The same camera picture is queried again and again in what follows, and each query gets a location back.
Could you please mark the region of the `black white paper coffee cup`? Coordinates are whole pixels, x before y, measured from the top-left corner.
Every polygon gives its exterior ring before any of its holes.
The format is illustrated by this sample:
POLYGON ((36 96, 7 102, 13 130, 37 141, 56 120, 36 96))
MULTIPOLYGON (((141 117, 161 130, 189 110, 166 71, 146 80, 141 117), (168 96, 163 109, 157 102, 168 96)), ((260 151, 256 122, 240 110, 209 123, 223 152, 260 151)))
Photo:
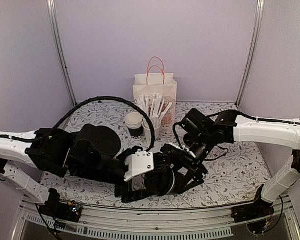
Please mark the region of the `black white paper coffee cup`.
POLYGON ((182 188, 185 176, 171 168, 165 172, 148 172, 144 177, 146 190, 158 192, 158 196, 177 195, 182 188))

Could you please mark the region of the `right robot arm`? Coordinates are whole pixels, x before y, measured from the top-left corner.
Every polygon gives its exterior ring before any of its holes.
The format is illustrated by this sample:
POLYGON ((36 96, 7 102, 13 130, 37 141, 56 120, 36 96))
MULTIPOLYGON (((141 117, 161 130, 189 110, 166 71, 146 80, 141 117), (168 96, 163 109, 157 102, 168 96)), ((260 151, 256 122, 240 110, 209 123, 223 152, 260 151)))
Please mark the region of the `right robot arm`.
POLYGON ((191 109, 178 122, 193 139, 190 154, 205 161, 219 144, 255 143, 290 148, 291 155, 285 165, 265 184, 260 186, 249 206, 252 218, 259 218, 268 207, 300 179, 300 118, 271 119, 250 116, 238 110, 225 110, 215 114, 216 119, 191 109))

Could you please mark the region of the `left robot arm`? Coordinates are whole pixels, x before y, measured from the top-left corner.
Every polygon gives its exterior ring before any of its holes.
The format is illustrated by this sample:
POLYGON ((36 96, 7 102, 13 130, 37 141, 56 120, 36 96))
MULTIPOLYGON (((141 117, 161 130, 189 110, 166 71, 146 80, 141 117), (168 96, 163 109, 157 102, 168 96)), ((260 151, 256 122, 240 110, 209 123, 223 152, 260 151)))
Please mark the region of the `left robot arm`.
POLYGON ((135 146, 121 152, 122 143, 106 126, 85 124, 79 132, 41 128, 37 131, 0 132, 0 174, 9 162, 24 163, 63 178, 73 177, 115 185, 123 203, 159 195, 158 190, 134 190, 132 179, 155 169, 152 152, 135 146))

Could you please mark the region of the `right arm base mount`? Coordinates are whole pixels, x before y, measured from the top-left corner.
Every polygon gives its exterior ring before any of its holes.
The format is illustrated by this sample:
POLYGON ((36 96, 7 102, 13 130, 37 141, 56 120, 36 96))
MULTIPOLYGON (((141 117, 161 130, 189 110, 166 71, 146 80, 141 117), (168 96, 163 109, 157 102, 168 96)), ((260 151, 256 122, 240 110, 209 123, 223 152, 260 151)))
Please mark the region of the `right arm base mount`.
POLYGON ((246 222, 247 229, 255 235, 264 234, 273 221, 275 210, 272 203, 251 203, 231 209, 235 223, 246 222))

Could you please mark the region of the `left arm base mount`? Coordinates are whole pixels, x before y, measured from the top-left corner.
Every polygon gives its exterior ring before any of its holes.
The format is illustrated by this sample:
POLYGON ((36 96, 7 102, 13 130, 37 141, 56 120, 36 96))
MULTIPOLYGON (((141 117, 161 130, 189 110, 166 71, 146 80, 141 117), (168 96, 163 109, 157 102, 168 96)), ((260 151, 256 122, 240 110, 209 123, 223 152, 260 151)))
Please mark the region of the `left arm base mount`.
POLYGON ((74 200, 60 201, 60 194, 54 188, 48 190, 49 196, 44 205, 39 206, 39 213, 57 220, 78 223, 82 215, 82 205, 74 200))

